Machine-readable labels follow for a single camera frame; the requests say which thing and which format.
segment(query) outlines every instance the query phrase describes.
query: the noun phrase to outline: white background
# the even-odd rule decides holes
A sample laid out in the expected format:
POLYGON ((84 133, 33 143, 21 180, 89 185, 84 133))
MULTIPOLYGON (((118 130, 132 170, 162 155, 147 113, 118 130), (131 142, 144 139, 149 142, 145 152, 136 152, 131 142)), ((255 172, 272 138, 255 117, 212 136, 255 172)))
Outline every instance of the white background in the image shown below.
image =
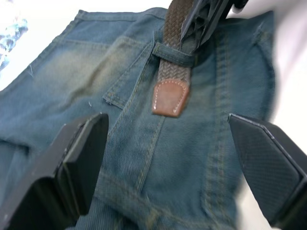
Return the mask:
MULTIPOLYGON (((23 71, 73 20, 79 9, 89 12, 140 12, 152 7, 168 8, 171 0, 15 0, 16 10, 28 20, 29 31, 10 53, 10 64, 0 72, 0 90, 23 71)), ((277 100, 272 122, 281 127, 307 153, 307 1, 249 0, 240 14, 252 17, 275 11, 274 66, 277 100)), ((0 26, 8 12, 1 12, 0 26)), ((238 195, 241 230, 270 230, 246 184, 238 195)))

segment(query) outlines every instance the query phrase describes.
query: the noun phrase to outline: brown leather tab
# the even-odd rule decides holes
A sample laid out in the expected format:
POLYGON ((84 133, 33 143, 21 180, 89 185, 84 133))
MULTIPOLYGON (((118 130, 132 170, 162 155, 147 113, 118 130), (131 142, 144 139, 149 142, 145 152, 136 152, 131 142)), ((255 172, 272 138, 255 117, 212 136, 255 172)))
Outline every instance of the brown leather tab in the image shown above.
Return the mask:
POLYGON ((157 115, 178 117, 184 108, 189 94, 186 82, 167 79, 154 87, 152 111, 157 115))

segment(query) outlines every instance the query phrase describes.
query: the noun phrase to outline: belt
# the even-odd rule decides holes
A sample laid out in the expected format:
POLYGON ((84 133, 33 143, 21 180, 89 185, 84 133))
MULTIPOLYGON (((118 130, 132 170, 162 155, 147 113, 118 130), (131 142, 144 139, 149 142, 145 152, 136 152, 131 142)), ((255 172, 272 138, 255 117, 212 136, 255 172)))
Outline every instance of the belt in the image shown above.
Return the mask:
MULTIPOLYGON (((165 26, 164 46, 181 49, 181 27, 193 5, 193 0, 173 0, 169 6, 165 26)), ((157 115, 178 117, 189 94, 191 68, 166 59, 160 60, 158 81, 154 87, 152 111, 157 115)))

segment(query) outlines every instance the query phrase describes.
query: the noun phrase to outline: denim fabric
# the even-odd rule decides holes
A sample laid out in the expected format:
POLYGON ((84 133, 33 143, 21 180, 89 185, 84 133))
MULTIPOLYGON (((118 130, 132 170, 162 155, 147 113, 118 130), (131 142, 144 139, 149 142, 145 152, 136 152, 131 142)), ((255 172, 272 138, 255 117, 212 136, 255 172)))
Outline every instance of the denim fabric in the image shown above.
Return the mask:
POLYGON ((167 61, 170 61, 183 67, 193 67, 196 64, 195 55, 183 53, 177 49, 161 44, 160 42, 157 42, 155 44, 153 48, 153 54, 159 58, 163 58, 167 61))
POLYGON ((241 171, 227 116, 268 118, 273 14, 220 23, 193 68, 186 108, 169 118, 151 112, 165 13, 80 11, 0 92, 0 203, 64 123, 104 112, 105 156, 75 229, 236 228, 241 171))

